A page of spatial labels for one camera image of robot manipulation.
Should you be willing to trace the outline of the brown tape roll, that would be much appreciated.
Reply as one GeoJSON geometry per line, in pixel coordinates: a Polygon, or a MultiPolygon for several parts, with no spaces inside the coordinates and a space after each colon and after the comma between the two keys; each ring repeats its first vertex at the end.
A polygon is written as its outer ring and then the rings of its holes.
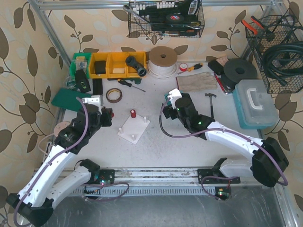
{"type": "Polygon", "coordinates": [[[123,93],[118,88],[111,88],[106,92],[106,99],[110,103],[118,103],[122,100],[123,93]]]}

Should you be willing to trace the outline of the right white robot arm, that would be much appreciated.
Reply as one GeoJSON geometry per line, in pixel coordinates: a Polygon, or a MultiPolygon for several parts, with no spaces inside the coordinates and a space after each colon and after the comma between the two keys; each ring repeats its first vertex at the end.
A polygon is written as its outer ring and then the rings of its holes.
{"type": "Polygon", "coordinates": [[[265,140],[247,136],[229,129],[214,118],[199,114],[188,93],[177,88],[168,92],[159,117],[179,119],[189,132],[184,137],[197,137],[224,145],[245,157],[244,160],[221,158],[213,167],[219,175],[211,178],[233,180],[238,177],[254,177],[267,187],[288,185],[284,171],[289,161],[278,141],[272,137],[265,140]]]}

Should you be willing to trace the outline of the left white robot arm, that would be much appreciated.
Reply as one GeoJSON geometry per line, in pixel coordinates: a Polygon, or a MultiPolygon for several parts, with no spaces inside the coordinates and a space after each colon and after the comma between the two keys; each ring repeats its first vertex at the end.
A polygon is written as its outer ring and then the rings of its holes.
{"type": "Polygon", "coordinates": [[[77,168],[59,183],[56,182],[65,167],[88,145],[101,128],[112,125],[113,110],[102,107],[95,98],[77,98],[80,109],[76,118],[61,127],[54,146],[36,174],[18,193],[7,196],[6,202],[14,209],[17,227],[44,225],[54,209],[73,190],[82,184],[99,183],[100,166],[90,159],[82,160],[77,168]]]}

